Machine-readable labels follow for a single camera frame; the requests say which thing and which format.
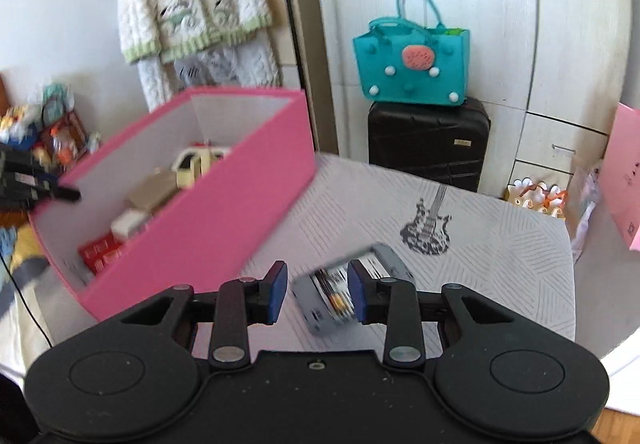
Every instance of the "white wardrobe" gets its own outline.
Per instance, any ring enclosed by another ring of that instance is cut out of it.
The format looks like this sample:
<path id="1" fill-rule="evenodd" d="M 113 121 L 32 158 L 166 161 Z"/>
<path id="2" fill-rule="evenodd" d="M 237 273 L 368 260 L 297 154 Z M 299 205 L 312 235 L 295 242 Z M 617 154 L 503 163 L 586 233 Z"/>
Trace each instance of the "white wardrobe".
<path id="1" fill-rule="evenodd" d="M 631 0 L 435 0 L 444 23 L 471 30 L 468 95 L 492 130 L 480 191 L 513 178 L 565 185 L 606 146 L 626 70 Z M 351 40 L 395 0 L 321 0 L 340 154 L 366 161 L 367 113 Z M 422 0 L 407 15 L 434 24 Z"/>

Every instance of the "pink oval charm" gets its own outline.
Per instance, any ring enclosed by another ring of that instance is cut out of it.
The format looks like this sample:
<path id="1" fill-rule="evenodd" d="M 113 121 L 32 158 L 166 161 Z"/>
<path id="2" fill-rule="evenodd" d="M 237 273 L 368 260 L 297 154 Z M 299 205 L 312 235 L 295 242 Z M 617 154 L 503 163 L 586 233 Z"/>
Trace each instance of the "pink oval charm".
<path id="1" fill-rule="evenodd" d="M 409 45 L 402 50 L 402 62 L 411 70 L 429 70 L 435 59 L 435 52 L 428 46 Z"/>

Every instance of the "gift bag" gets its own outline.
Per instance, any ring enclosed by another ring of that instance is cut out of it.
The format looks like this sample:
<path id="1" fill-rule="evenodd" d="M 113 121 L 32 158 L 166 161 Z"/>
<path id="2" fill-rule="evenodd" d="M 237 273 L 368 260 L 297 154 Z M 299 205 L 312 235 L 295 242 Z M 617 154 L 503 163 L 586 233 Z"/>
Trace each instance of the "gift bag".
<path id="1" fill-rule="evenodd" d="M 618 104 L 598 183 L 626 245 L 640 250 L 640 111 Z"/>
<path id="2" fill-rule="evenodd" d="M 369 32 L 353 40 L 365 97 L 386 102 L 459 106 L 465 101 L 469 67 L 469 30 L 449 29 L 432 0 L 426 0 L 438 24 L 425 28 L 397 17 L 369 23 Z"/>

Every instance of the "black robotic gripper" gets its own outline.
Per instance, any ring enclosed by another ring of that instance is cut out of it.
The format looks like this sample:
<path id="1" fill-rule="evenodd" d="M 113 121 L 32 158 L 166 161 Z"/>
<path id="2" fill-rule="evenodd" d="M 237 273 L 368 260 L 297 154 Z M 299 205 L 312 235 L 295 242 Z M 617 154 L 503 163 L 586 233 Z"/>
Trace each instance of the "black robotic gripper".
<path id="1" fill-rule="evenodd" d="M 358 319 L 386 325 L 373 351 L 260 352 L 247 326 L 276 322 L 287 266 L 219 292 L 178 285 L 44 353 L 25 382 L 40 444 L 594 443 L 609 393 L 600 361 L 459 284 L 416 292 L 354 260 Z M 439 358 L 421 323 L 435 321 Z M 213 322 L 209 357 L 192 357 Z"/>

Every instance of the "black suitcase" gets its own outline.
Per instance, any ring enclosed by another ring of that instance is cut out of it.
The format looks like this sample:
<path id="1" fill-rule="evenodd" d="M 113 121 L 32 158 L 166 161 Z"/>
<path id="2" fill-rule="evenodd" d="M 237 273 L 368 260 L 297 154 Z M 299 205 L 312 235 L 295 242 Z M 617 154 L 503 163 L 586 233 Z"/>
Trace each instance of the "black suitcase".
<path id="1" fill-rule="evenodd" d="M 482 103 L 462 106 L 375 102 L 369 110 L 369 163 L 478 191 L 489 142 Z"/>

